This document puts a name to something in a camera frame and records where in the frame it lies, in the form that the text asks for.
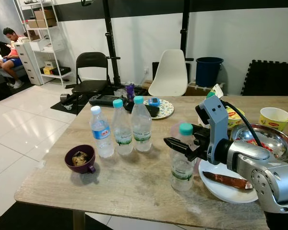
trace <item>electrical outlet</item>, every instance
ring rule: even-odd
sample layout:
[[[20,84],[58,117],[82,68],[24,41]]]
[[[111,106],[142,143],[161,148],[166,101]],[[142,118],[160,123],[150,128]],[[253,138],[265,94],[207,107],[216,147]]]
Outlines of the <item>electrical outlet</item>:
[[[146,68],[144,69],[144,74],[146,75],[146,74],[148,74],[148,73],[149,73],[149,68],[146,67]]]

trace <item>metal bowl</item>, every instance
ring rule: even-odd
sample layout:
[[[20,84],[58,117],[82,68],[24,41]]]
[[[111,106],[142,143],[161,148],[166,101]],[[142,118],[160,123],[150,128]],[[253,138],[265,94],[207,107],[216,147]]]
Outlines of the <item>metal bowl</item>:
[[[274,128],[251,124],[259,140],[272,149],[272,154],[281,161],[288,162],[288,136]],[[253,136],[245,124],[235,126],[230,139],[252,140]]]

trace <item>wooden table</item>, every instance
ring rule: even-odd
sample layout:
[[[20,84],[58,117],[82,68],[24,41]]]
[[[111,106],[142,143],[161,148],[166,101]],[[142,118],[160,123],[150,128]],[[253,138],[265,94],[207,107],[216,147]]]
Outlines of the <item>wooden table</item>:
[[[153,121],[153,146],[149,154],[133,151],[129,157],[116,153],[109,159],[97,157],[96,173],[76,174],[66,167],[64,156],[77,145],[94,146],[88,124],[90,106],[86,105],[45,156],[45,167],[36,169],[23,182],[15,199],[72,209],[74,217],[80,218],[86,211],[210,229],[267,230],[258,202],[239,205],[223,202],[206,189],[200,178],[188,192],[172,189],[170,149],[163,138],[169,137],[171,126],[179,121],[196,124],[195,106],[204,97],[163,99],[173,103],[175,112],[165,120]],[[224,100],[242,109],[250,122],[258,122],[263,107],[288,111],[288,97],[228,96]],[[102,108],[109,120],[113,110]]]

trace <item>robotic arm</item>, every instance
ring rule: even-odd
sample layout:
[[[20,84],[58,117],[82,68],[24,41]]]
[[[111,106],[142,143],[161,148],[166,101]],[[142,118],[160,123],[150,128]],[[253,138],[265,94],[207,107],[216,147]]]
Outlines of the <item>robotic arm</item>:
[[[288,230],[288,164],[276,159],[267,149],[227,136],[228,113],[217,96],[204,100],[196,112],[211,129],[193,125],[192,151],[175,138],[165,138],[172,149],[185,154],[189,161],[200,157],[217,165],[220,162],[252,183],[271,230]]]

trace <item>blue shorts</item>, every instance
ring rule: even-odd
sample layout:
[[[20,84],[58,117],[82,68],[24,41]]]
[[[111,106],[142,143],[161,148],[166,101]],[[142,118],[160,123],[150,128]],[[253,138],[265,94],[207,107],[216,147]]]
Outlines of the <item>blue shorts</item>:
[[[3,62],[6,62],[8,60],[11,60],[13,63],[14,63],[14,67],[17,67],[17,66],[22,66],[23,63],[21,62],[20,58],[12,58],[12,59],[6,59],[4,58],[2,61]]]

